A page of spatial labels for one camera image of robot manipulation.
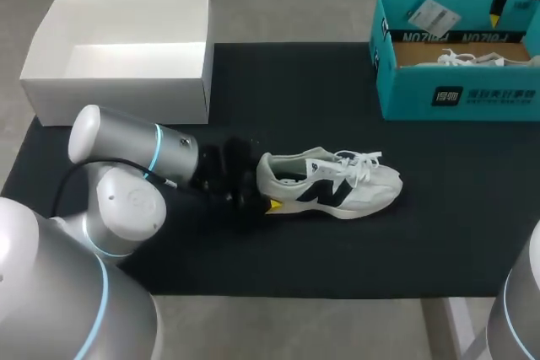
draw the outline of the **black logo on box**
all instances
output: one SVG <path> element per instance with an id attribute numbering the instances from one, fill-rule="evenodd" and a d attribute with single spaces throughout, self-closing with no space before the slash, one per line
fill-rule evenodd
<path id="1" fill-rule="evenodd" d="M 423 30 L 389 30 L 397 42 L 510 42 L 520 43 L 526 31 L 448 31 L 436 37 Z"/>
<path id="2" fill-rule="evenodd" d="M 379 58 L 379 50 L 377 50 L 377 47 L 375 48 L 375 52 L 373 55 L 373 68 L 375 69 L 375 76 L 379 73 L 379 64 L 381 63 L 381 59 Z"/>
<path id="3" fill-rule="evenodd" d="M 439 86 L 435 89 L 431 105 L 453 107 L 462 97 L 462 86 Z"/>
<path id="4" fill-rule="evenodd" d="M 471 89 L 468 105 L 529 105 L 537 95 L 532 89 Z"/>
<path id="5" fill-rule="evenodd" d="M 386 41 L 386 36 L 388 35 L 388 23 L 386 22 L 386 19 L 383 17 L 381 22 L 381 30 L 382 30 L 382 39 Z"/>

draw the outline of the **shoe tongue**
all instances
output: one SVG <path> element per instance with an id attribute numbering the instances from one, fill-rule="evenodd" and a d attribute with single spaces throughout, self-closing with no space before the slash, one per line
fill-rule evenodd
<path id="1" fill-rule="evenodd" d="M 334 168 L 335 163 L 327 162 L 320 159 L 306 159 L 305 160 L 305 175 L 306 178 L 310 178 L 320 168 Z"/>
<path id="2" fill-rule="evenodd" d="M 356 158 L 356 154 L 349 151 L 340 151 L 336 153 L 336 156 L 338 156 L 339 158 L 349 158 L 349 159 Z"/>

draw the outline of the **white label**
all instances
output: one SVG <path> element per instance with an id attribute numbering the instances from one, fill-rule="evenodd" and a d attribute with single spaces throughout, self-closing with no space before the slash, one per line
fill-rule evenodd
<path id="1" fill-rule="evenodd" d="M 436 1 L 425 0 L 408 22 L 440 38 L 461 19 L 462 16 L 438 4 Z"/>

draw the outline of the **shoe sole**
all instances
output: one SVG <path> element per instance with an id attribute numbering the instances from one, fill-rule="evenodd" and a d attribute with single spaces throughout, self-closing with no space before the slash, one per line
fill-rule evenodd
<path id="1" fill-rule="evenodd" d="M 391 200 L 383 205 L 370 207 L 369 209 L 360 210 L 360 211 L 349 211 L 349 210 L 343 210 L 341 208 L 325 206 L 325 205 L 319 204 L 316 201 L 309 201 L 309 202 L 289 201 L 289 202 L 285 202 L 280 208 L 272 210 L 268 214 L 270 215 L 296 214 L 298 212 L 317 210 L 317 211 L 326 212 L 332 215 L 333 217 L 339 218 L 339 219 L 355 219 L 355 218 L 367 217 L 368 215 L 374 214 L 375 212 L 379 212 L 380 210 L 383 210 L 384 208 L 392 204 L 393 201 L 394 200 Z"/>

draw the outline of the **black n logo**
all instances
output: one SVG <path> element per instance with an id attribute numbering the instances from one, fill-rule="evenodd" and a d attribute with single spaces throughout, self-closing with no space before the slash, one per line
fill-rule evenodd
<path id="1" fill-rule="evenodd" d="M 317 202 L 319 204 L 330 207 L 338 207 L 343 200 L 347 198 L 353 187 L 351 187 L 351 185 L 344 180 L 334 194 L 332 191 L 333 185 L 334 182 L 332 180 L 318 180 L 313 183 L 309 189 L 304 191 L 304 193 L 296 200 L 308 202 L 317 198 Z"/>

